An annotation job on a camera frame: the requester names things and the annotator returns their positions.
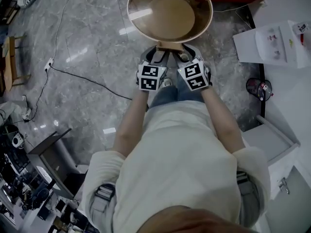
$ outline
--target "sleeve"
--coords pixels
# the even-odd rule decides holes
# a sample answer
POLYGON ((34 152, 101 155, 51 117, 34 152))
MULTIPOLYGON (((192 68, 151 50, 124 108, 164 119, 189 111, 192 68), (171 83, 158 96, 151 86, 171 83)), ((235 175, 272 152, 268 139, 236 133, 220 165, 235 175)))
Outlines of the sleeve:
POLYGON ((90 223, 97 229, 109 224, 113 215, 115 184, 125 157, 116 151, 93 154, 83 185, 81 206, 90 223))
POLYGON ((238 162, 237 182, 241 193, 240 224, 252 227, 270 200, 270 174, 262 150, 247 147, 234 152, 238 162))

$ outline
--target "jeans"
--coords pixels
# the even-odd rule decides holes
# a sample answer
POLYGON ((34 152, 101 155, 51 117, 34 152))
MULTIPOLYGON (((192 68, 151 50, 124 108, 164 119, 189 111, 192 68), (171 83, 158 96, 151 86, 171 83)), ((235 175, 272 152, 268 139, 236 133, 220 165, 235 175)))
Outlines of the jeans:
POLYGON ((150 108, 176 102, 176 101, 198 101, 204 103, 201 90, 190 91, 184 79, 177 73, 177 87, 175 85, 166 86, 159 90, 150 108))

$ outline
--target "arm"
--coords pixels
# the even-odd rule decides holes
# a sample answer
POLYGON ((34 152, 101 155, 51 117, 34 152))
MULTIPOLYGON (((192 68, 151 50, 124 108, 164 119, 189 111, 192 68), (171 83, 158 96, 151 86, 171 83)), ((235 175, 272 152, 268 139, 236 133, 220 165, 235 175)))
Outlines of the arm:
POLYGON ((245 148, 238 124, 227 106, 217 95, 213 87, 202 90, 202 97, 216 130, 216 134, 225 149, 234 153, 245 148))
POLYGON ((132 152, 141 139, 148 96, 149 92, 146 91, 136 93, 117 130, 112 150, 124 157, 132 152))

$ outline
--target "white cable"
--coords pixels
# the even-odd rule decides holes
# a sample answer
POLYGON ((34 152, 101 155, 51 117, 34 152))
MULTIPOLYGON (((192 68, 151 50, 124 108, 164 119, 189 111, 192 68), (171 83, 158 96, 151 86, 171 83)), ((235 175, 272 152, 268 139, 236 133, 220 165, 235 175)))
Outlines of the white cable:
POLYGON ((216 10, 214 10, 214 12, 219 12, 219 13, 221 13, 221 12, 226 12, 226 11, 231 11, 231 10, 238 10, 238 9, 241 9, 241 8, 243 8, 243 7, 247 6, 247 5, 248 5, 248 4, 243 5, 243 6, 239 7, 239 8, 229 9, 229 10, 222 10, 222 11, 216 11, 216 10))
POLYGON ((66 3, 65 3, 65 6, 64 6, 63 11, 62 11, 62 15, 61 15, 61 17, 60 17, 60 22, 59 22, 59 24, 58 24, 58 28, 57 28, 57 31, 56 31, 56 36, 55 36, 55 53, 54 53, 53 60, 55 59, 56 51, 57 51, 57 50, 56 50, 56 43, 57 43, 58 31, 59 31, 60 25, 61 25, 61 23, 62 23, 64 11, 65 11, 65 8, 66 8, 66 5, 67 5, 68 1, 69 1, 69 0, 67 0, 66 3))
POLYGON ((235 13, 237 14, 237 16, 239 17, 239 18, 241 18, 241 20, 243 21, 243 22, 245 22, 246 23, 246 25, 250 28, 250 29, 253 29, 246 21, 244 21, 244 19, 238 14, 238 11, 236 10, 235 11, 235 13))

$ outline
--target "power outlet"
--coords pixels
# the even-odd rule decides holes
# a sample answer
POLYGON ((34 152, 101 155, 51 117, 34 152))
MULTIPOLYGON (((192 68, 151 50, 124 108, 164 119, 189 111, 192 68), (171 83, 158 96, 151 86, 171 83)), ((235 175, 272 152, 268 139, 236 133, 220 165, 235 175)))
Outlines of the power outlet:
POLYGON ((54 64, 54 60, 50 58, 49 61, 46 63, 44 70, 47 72, 50 69, 51 65, 53 64, 54 64))

